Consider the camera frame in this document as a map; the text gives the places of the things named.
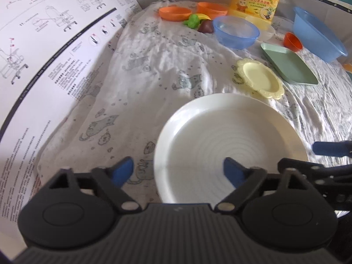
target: yellow plate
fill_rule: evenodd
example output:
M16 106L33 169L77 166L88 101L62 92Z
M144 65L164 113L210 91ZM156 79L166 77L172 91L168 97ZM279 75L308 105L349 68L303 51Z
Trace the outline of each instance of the yellow plate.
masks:
M284 95L282 81L261 62L245 58L237 62L237 70L245 84L263 97L279 100Z

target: small orange cup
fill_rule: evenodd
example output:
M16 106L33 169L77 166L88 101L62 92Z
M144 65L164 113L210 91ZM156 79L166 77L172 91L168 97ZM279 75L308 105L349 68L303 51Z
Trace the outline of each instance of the small orange cup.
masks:
M286 33L284 38L284 46L293 52L298 52L303 49L302 43L293 33Z
M227 7L216 3L199 2L197 6L197 13L205 14L213 20L220 16L226 16Z
M159 16L167 21L171 22L182 22L189 18L192 11L187 8L182 7L163 7L159 9Z

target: white bedsheet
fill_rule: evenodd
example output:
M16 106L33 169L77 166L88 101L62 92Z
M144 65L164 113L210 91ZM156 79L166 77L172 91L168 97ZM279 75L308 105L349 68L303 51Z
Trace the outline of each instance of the white bedsheet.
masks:
M337 61L327 64L304 49L299 55L319 85L284 82L281 100L263 99L236 73L236 62L244 57L272 67L260 43L231 51L212 35L161 20L158 8L170 4L196 8L192 2L163 0L132 19L117 44L99 94L87 95L44 149L37 167L43 183L61 167L88 172L132 156L134 175L123 189L141 205L160 201L153 155L163 125L187 102L218 92L252 96L276 109L296 129L310 161L326 166L351 162L346 157L315 156L311 151L314 141L352 139L352 84ZM284 20L276 19L277 34L269 43L282 44L283 24Z

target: white paper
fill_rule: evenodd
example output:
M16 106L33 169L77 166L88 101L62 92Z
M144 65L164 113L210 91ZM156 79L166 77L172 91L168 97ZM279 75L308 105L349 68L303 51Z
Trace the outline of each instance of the white paper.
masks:
M0 231L18 237L40 187L38 152L85 95L96 96L136 0L0 0Z

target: blue bowl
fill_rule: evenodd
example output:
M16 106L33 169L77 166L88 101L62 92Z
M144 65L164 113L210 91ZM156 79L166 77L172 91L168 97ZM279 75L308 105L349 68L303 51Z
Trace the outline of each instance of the blue bowl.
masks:
M294 10L293 32L308 50L326 62L332 62L340 55L347 56L345 46L323 22L300 7Z
M254 24L233 16L217 17L213 25L219 43L237 50L253 45L260 34Z

